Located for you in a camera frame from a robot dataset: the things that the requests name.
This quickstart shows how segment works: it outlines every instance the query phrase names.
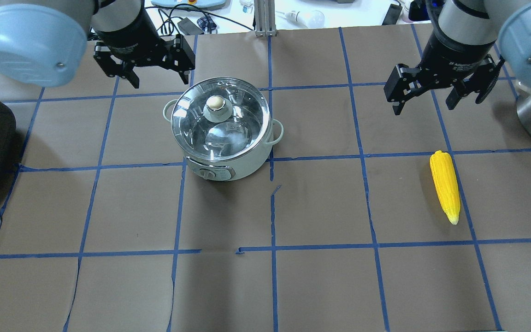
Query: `black phone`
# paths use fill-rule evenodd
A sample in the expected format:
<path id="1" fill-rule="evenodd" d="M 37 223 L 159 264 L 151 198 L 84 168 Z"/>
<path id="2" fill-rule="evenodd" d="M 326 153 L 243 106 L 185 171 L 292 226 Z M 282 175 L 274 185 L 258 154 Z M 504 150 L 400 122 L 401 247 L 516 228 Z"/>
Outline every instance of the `black phone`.
<path id="1" fill-rule="evenodd" d="M 386 12 L 384 21 L 382 21 L 382 25 L 396 24 L 396 22 L 399 20 L 399 17 L 401 16 L 402 10 L 403 10 L 403 6 L 391 4 L 390 7 L 388 8 L 388 11 Z"/>

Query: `metal frame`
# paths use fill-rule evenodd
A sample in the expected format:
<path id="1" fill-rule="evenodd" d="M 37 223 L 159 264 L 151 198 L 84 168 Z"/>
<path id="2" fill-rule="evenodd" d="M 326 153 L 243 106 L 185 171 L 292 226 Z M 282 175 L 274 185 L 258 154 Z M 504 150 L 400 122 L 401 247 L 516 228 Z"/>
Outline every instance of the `metal frame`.
<path id="1" fill-rule="evenodd" d="M 277 34 L 274 0 L 255 0 L 255 35 L 275 36 Z"/>

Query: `white table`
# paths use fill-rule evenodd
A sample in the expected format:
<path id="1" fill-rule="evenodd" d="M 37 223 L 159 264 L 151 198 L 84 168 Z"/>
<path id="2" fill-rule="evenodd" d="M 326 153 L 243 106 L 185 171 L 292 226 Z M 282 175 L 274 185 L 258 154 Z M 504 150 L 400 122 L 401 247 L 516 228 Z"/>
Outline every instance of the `white table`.
<path id="1" fill-rule="evenodd" d="M 325 14 L 326 28 L 358 27 L 381 25 L 389 6 L 396 4 L 396 2 L 396 0 L 355 0 L 351 4 L 338 4 L 335 0 L 276 0 L 276 10 L 288 12 L 292 10 L 308 11 L 317 9 Z M 150 0 L 145 0 L 145 6 L 152 6 Z M 161 19 L 157 11 L 149 9 L 148 12 L 156 26 L 161 25 Z M 212 12 L 249 27 L 253 26 L 253 13 L 244 13 L 239 0 L 227 0 L 227 4 L 223 8 Z M 174 11 L 174 15 L 188 17 L 194 23 L 202 17 L 202 13 L 178 9 Z M 225 19 L 213 17 L 213 20 L 218 25 L 218 33 L 220 34 L 247 31 L 244 27 Z M 276 28 L 278 30 L 295 30 L 303 29 L 304 27 L 288 21 L 278 14 L 276 16 Z"/>

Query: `glass lid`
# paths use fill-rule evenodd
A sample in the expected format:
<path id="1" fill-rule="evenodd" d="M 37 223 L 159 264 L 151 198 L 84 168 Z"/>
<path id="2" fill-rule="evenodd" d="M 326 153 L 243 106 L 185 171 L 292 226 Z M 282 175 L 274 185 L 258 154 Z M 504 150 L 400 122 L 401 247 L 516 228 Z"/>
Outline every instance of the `glass lid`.
<path id="1" fill-rule="evenodd" d="M 216 77 L 183 93 L 171 129 L 185 152 L 201 160 L 229 160 L 251 151 L 270 126 L 266 99 L 238 78 Z"/>

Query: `lid knob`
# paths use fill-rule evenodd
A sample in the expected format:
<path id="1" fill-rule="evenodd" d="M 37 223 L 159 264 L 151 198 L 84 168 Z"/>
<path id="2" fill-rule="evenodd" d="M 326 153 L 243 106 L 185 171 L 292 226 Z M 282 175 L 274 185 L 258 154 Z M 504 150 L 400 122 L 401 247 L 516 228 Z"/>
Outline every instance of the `lid knob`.
<path id="1" fill-rule="evenodd" d="M 221 96 L 210 96 L 204 106 L 204 117 L 210 122 L 219 124 L 226 121 L 232 115 L 230 100 Z"/>
<path id="2" fill-rule="evenodd" d="M 211 96 L 206 101 L 206 106 L 211 111 L 218 111 L 225 106 L 225 99 L 221 96 Z"/>

